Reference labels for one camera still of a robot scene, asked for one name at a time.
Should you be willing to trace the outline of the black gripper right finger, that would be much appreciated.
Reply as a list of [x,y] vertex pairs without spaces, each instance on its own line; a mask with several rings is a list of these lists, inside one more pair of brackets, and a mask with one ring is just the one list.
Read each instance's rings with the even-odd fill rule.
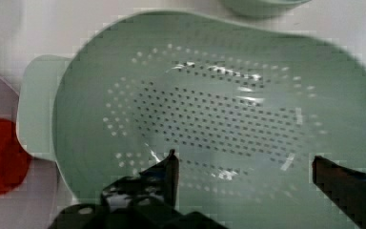
[[313,183],[360,229],[366,229],[366,173],[323,156],[312,162]]

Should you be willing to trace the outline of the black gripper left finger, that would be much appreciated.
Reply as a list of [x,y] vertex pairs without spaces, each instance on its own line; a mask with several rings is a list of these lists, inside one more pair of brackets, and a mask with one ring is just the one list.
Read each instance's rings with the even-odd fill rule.
[[174,207],[179,178],[179,159],[175,149],[137,176],[121,177],[105,187],[100,195],[101,204],[110,210],[126,208],[134,198],[153,197]]

